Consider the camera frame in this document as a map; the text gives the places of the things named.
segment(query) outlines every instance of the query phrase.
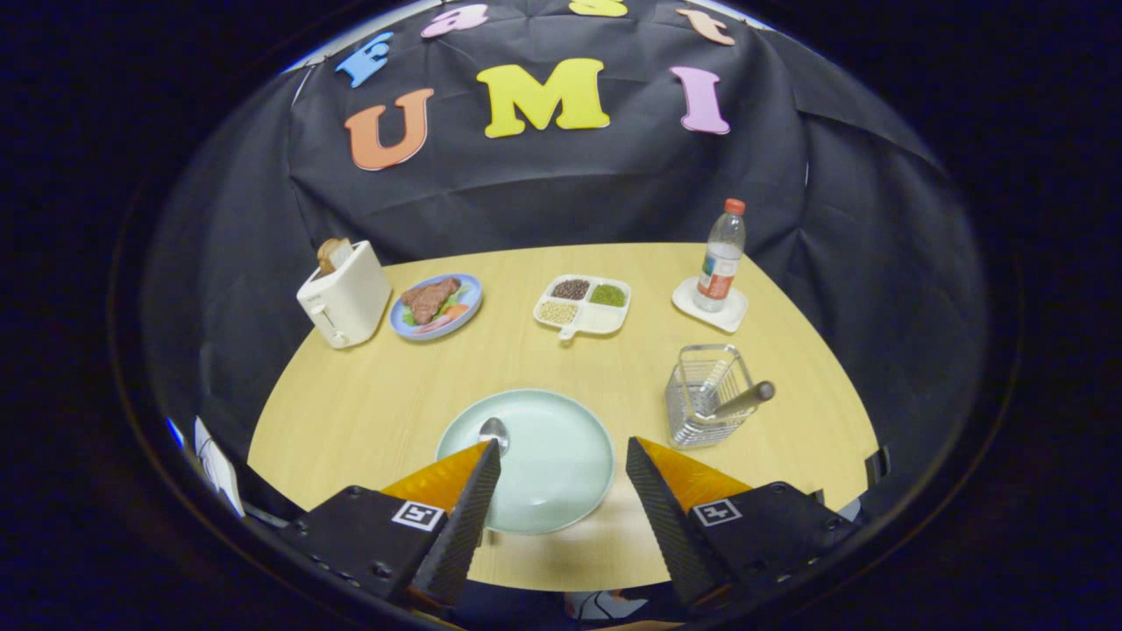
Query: letter m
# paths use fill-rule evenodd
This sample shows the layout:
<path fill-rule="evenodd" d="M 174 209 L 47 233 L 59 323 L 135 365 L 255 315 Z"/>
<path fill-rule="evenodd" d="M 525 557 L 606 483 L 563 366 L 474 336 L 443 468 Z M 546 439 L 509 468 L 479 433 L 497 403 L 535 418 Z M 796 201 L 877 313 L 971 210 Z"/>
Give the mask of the letter m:
<path fill-rule="evenodd" d="M 488 138 L 522 134 L 526 124 L 515 116 L 515 106 L 534 127 L 545 129 L 559 102 L 558 127 L 561 129 L 607 127 L 610 119 L 600 110 L 596 84 L 601 70 L 604 63 L 598 60 L 564 60 L 553 68 L 544 85 L 517 64 L 480 72 L 476 79 L 487 84 L 491 100 L 491 124 L 484 134 Z"/>

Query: white coaster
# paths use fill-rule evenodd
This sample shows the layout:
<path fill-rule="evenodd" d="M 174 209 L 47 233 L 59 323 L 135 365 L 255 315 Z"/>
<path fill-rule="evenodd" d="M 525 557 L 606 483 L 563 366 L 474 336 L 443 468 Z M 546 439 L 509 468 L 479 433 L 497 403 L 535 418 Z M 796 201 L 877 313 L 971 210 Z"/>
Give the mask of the white coaster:
<path fill-rule="evenodd" d="M 716 313 L 709 313 L 708 311 L 701 311 L 698 309 L 698 305 L 693 304 L 693 292 L 697 291 L 697 276 L 682 281 L 682 284 L 678 285 L 672 296 L 674 307 L 702 322 L 708 322 L 718 329 L 735 333 L 736 329 L 741 328 L 741 322 L 744 321 L 744 314 L 748 312 L 748 298 L 739 290 L 730 287 L 721 310 Z"/>

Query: toaster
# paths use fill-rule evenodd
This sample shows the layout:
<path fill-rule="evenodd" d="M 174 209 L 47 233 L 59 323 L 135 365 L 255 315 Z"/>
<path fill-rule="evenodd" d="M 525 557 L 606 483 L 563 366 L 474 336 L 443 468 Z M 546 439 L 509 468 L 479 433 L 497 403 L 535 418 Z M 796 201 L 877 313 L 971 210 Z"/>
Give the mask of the toaster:
<path fill-rule="evenodd" d="M 347 348 L 370 339 L 390 293 L 393 287 L 370 241 L 359 241 L 331 274 L 316 268 L 296 292 L 296 300 L 332 348 Z"/>

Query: orange bottle cap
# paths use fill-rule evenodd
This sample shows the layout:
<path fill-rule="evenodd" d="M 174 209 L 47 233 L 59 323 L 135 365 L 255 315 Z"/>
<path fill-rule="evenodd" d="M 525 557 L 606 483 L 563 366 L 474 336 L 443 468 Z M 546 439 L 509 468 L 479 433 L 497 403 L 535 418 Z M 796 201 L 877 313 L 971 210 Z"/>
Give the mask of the orange bottle cap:
<path fill-rule="evenodd" d="M 732 212 L 733 214 L 744 214 L 744 202 L 741 200 L 734 200 L 728 198 L 725 200 L 725 212 Z"/>

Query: light blue plate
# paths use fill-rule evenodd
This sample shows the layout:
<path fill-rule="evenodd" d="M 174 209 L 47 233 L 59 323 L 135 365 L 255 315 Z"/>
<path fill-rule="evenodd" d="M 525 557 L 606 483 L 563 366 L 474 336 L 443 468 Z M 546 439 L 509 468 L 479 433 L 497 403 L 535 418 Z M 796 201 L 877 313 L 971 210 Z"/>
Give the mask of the light blue plate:
<path fill-rule="evenodd" d="M 394 330 L 397 331 L 397 335 L 402 336 L 405 339 L 415 339 L 419 341 L 426 339 L 434 339 L 441 336 L 447 336 L 448 333 L 459 329 L 463 324 L 468 323 L 468 320 L 475 317 L 476 312 L 479 311 L 479 303 L 481 303 L 484 300 L 484 285 L 482 283 L 479 282 L 479 278 L 476 278 L 471 274 L 443 274 L 441 276 L 433 276 L 427 281 L 413 285 L 413 287 L 420 287 L 421 285 L 432 285 L 434 283 L 443 281 L 444 278 L 460 280 L 460 290 L 461 290 L 460 303 L 467 304 L 468 310 L 465 311 L 462 316 L 444 324 L 443 327 L 433 329 L 431 331 L 425 331 L 423 333 L 419 333 L 417 331 L 424 329 L 424 326 L 414 327 L 412 324 L 405 323 L 405 320 L 402 319 L 402 317 L 405 314 L 405 305 L 402 304 L 402 296 L 398 295 L 397 300 L 394 301 L 394 305 L 389 309 L 389 326 L 392 326 Z"/>
<path fill-rule="evenodd" d="M 616 470 L 604 424 L 568 396 L 512 390 L 484 399 L 444 430 L 436 459 L 479 440 L 479 428 L 498 417 L 511 435 L 487 527 L 542 534 L 580 521 L 604 501 Z"/>

